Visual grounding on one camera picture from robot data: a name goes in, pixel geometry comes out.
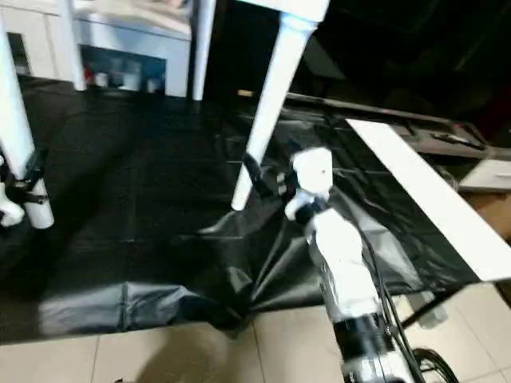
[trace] white cabinet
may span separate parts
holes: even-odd
[[[32,75],[56,78],[53,46],[46,29],[45,15],[2,7],[2,16],[7,32],[21,34]]]
[[[72,81],[71,64],[54,0],[0,0],[8,32],[21,34],[35,77]],[[137,21],[111,18],[77,2],[78,41],[84,45],[165,60],[165,93],[185,97],[192,32],[189,17],[143,9]]]

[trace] shelf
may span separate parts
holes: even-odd
[[[55,0],[0,0],[0,6],[58,15]],[[164,3],[137,2],[121,7],[115,14],[100,13],[94,1],[76,1],[77,18],[121,28],[139,30],[168,38],[192,40],[190,17],[185,10],[172,10]]]

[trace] tile floor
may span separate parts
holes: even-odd
[[[407,330],[437,350],[460,381],[511,383],[511,310],[491,285],[445,304],[449,319]],[[398,310],[410,312],[407,301]],[[342,381],[322,307],[260,315],[237,339],[205,324],[0,347],[0,382],[302,383]]]

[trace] white table leg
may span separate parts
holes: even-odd
[[[297,18],[291,14],[281,14],[280,28],[270,67],[264,81],[263,93],[255,113],[254,125],[248,139],[247,152],[260,164],[270,142],[280,109],[286,98],[291,81],[295,76],[305,45],[317,22]],[[247,203],[252,182],[247,169],[242,165],[238,183],[232,197],[234,210],[243,210]]]
[[[9,40],[3,20],[0,18],[0,147],[14,176],[19,180],[26,172],[26,162],[34,152],[34,140],[26,118],[22,93],[19,88]],[[34,189],[37,194],[46,194],[41,180]],[[37,229],[53,225],[53,214],[48,202],[38,205],[27,203],[26,212]]]
[[[208,67],[209,44],[213,20],[215,18],[216,0],[199,0],[199,15],[196,31],[195,69],[193,73],[192,98],[201,101],[206,81],[206,68]]]
[[[64,49],[67,50],[71,71],[73,74],[74,88],[78,91],[85,90],[85,74],[81,62],[80,46],[77,40],[77,31],[74,25],[73,0],[57,0],[58,13],[60,15],[61,33],[65,41]]]

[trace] black plastic sheet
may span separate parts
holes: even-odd
[[[47,146],[56,223],[1,233],[0,338],[19,342],[206,321],[322,303],[299,227],[278,202],[230,200],[253,109],[22,79]],[[263,162],[301,148],[334,154],[331,203],[366,232],[392,294],[477,276],[342,119],[284,110]],[[339,251],[342,250],[339,239]]]

